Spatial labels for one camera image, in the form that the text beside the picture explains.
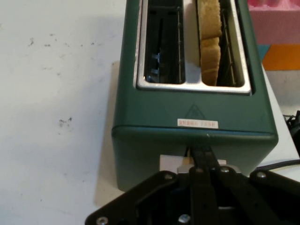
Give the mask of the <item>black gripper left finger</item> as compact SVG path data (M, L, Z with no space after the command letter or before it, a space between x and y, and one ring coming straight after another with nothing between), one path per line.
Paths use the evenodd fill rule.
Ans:
M218 161L210 147L191 147L187 173L158 172L87 216L87 225L218 224L210 173Z

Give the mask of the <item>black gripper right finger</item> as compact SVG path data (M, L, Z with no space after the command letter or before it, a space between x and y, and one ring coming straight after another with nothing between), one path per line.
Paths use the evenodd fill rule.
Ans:
M205 222L209 225L298 225L300 184L266 170L249 177L221 166L205 148Z

